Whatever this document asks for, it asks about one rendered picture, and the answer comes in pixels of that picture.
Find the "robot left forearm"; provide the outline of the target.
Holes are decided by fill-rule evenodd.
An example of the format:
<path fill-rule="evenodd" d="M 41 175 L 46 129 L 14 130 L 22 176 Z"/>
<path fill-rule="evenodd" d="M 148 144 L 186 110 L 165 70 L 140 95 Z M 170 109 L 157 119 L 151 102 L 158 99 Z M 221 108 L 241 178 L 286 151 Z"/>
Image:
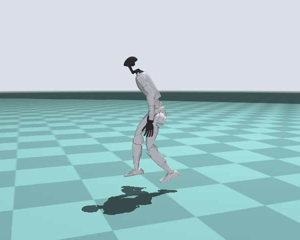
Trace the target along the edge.
<path fill-rule="evenodd" d="M 148 96 L 147 96 L 147 101 L 148 101 L 148 116 L 149 116 L 149 120 L 154 120 L 154 115 L 155 115 L 155 101 L 154 101 L 154 97 L 151 95 L 151 94 L 149 94 Z"/>

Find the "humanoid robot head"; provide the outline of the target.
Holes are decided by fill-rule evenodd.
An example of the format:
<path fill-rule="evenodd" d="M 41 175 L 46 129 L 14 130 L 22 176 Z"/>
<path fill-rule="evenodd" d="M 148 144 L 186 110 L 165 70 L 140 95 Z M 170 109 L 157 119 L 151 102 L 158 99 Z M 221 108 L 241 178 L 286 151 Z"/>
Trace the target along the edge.
<path fill-rule="evenodd" d="M 144 72 L 144 71 L 142 71 L 142 70 L 140 70 L 139 68 L 138 69 L 136 69 L 136 70 L 133 70 L 132 69 L 132 67 L 135 65 L 135 62 L 137 61 L 138 59 L 136 58 L 136 57 L 134 57 L 134 56 L 131 56 L 131 57 L 129 57 L 129 58 L 127 58 L 126 60 L 125 60 L 125 62 L 124 62 L 124 66 L 126 66 L 126 67 L 129 67 L 129 69 L 130 69 L 130 71 L 131 71 L 131 73 L 132 74 L 134 74 L 134 73 L 142 73 L 142 72 Z M 137 76 L 137 75 L 136 75 Z"/>

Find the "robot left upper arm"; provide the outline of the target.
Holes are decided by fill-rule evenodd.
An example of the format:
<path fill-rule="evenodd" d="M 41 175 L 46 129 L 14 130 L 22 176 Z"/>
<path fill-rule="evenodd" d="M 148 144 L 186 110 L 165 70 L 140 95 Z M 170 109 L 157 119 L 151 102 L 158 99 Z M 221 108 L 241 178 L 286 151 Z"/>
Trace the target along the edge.
<path fill-rule="evenodd" d="M 137 81 L 138 83 L 142 86 L 143 90 L 148 93 L 148 95 L 152 95 L 153 98 L 155 99 L 155 94 L 154 92 L 152 91 L 148 81 L 147 81 L 147 78 L 145 77 L 145 75 L 140 75 L 138 78 L 137 78 Z M 147 99 L 147 97 L 146 97 Z"/>

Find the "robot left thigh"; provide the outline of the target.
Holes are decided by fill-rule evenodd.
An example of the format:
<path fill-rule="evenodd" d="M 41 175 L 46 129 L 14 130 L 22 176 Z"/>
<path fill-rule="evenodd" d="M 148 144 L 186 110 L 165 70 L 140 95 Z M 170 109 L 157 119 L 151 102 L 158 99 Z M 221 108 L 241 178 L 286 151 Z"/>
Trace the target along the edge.
<path fill-rule="evenodd" d="M 149 153 L 149 149 L 151 147 L 155 147 L 158 150 L 158 148 L 153 144 L 153 142 L 155 141 L 155 139 L 158 135 L 158 132 L 159 132 L 158 129 L 160 128 L 157 124 L 163 125 L 165 123 L 165 121 L 166 121 L 166 116 L 164 115 L 163 112 L 159 112 L 154 115 L 154 120 L 152 123 L 153 124 L 153 136 L 151 136 L 152 135 L 152 130 L 151 130 L 150 137 L 149 137 L 150 131 L 149 131 L 148 136 L 146 137 L 146 149 L 147 149 L 148 153 Z M 148 130 L 147 130 L 147 133 L 148 133 Z M 146 135 L 147 135 L 147 133 L 146 133 Z"/>

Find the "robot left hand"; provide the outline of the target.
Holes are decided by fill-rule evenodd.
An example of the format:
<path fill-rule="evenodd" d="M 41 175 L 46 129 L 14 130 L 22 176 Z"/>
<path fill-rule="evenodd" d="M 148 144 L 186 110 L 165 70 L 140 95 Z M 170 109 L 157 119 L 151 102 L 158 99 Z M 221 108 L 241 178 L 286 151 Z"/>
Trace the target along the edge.
<path fill-rule="evenodd" d="M 153 118 L 154 119 L 154 118 Z M 154 133 L 154 126 L 153 126 L 153 122 L 154 122 L 154 120 L 149 120 L 149 115 L 148 115 L 148 117 L 147 117 L 147 123 L 146 123 L 146 125 L 144 126 L 144 128 L 142 129 L 142 132 L 144 131 L 144 129 L 146 128 L 146 130 L 145 130 L 145 134 L 143 135 L 143 136 L 145 136 L 146 135 L 146 133 L 147 133 L 147 135 L 146 135 L 146 137 L 152 137 L 153 136 L 153 133 Z M 150 132 L 149 132 L 150 131 Z M 152 133 L 151 133 L 152 132 Z M 148 136 L 149 135 L 149 136 Z"/>

